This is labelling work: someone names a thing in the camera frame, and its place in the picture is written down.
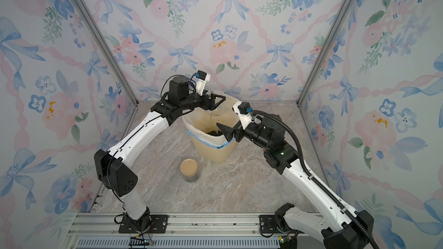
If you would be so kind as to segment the glass jar tan lid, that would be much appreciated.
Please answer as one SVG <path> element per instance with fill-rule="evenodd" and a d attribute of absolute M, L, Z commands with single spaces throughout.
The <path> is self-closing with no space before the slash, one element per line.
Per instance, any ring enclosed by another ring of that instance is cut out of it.
<path fill-rule="evenodd" d="M 199 178 L 197 161 L 195 159 L 185 159 L 180 165 L 180 172 L 185 181 L 196 181 Z"/>

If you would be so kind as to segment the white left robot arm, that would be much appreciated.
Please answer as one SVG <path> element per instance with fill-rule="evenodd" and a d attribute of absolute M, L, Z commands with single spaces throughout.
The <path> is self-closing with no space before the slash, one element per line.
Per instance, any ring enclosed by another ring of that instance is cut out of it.
<path fill-rule="evenodd" d="M 146 222 L 149 210 L 136 191 L 137 175 L 131 167 L 140 153 L 178 118 L 200 108 L 213 111 L 226 96 L 206 89 L 210 75 L 198 71 L 192 78 L 174 75 L 168 91 L 126 137 L 94 155 L 98 180 L 122 202 L 124 213 L 134 222 Z"/>

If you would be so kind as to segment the cream ribbed trash bin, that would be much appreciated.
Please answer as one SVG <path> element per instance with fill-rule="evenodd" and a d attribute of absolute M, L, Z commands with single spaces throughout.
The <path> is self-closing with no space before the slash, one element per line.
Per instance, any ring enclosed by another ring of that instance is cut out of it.
<path fill-rule="evenodd" d="M 232 139 L 230 142 L 224 136 L 203 135 L 201 137 L 192 136 L 192 141 L 196 151 L 202 157 L 213 163 L 223 163 L 233 152 L 236 142 Z"/>

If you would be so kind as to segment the glass jar with tea leaves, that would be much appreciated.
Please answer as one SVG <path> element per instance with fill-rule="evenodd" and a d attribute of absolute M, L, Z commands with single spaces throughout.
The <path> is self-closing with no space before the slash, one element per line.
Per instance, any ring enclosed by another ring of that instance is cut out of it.
<path fill-rule="evenodd" d="M 210 118 L 218 118 L 225 114 L 225 110 L 223 108 L 221 109 L 215 109 L 213 111 L 208 111 L 208 115 Z"/>

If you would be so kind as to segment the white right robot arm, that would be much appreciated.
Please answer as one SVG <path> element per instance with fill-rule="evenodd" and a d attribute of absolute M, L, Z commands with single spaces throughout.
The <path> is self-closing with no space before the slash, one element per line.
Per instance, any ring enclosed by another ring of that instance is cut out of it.
<path fill-rule="evenodd" d="M 285 204 L 276 211 L 276 222 L 284 231 L 296 230 L 322 242 L 327 249 L 363 249 L 378 244 L 372 235 L 374 219 L 357 211 L 332 191 L 305 163 L 295 133 L 277 115 L 253 111 L 241 115 L 233 127 L 217 124 L 227 141 L 247 138 L 264 150 L 269 166 L 294 184 L 320 212 L 306 213 Z"/>

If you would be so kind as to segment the translucent bin liner blue band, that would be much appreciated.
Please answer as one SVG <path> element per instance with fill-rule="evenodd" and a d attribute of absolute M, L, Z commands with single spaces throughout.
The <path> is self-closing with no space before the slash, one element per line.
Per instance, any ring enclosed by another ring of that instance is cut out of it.
<path fill-rule="evenodd" d="M 226 101 L 218 107 L 219 109 L 223 108 L 225 110 L 225 114 L 218 118 L 210 118 L 208 111 L 201 108 L 196 108 L 190 114 L 184 115 L 182 120 L 191 137 L 201 137 L 205 134 L 216 137 L 222 136 L 222 134 L 219 134 L 220 131 L 216 125 L 217 123 L 234 127 L 239 121 L 238 115 L 232 110 L 233 105 L 238 101 L 238 99 L 220 91 L 215 91 L 215 93 L 218 95 L 224 95 L 226 97 Z"/>

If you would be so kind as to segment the aluminium mounting rail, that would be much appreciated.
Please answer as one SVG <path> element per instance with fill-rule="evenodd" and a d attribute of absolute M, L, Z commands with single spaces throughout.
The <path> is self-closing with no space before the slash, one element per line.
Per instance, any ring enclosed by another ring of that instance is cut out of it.
<path fill-rule="evenodd" d="M 345 213 L 277 216 L 255 213 L 151 215 L 141 231 L 116 213 L 78 214 L 64 249 L 363 249 L 364 237 Z"/>

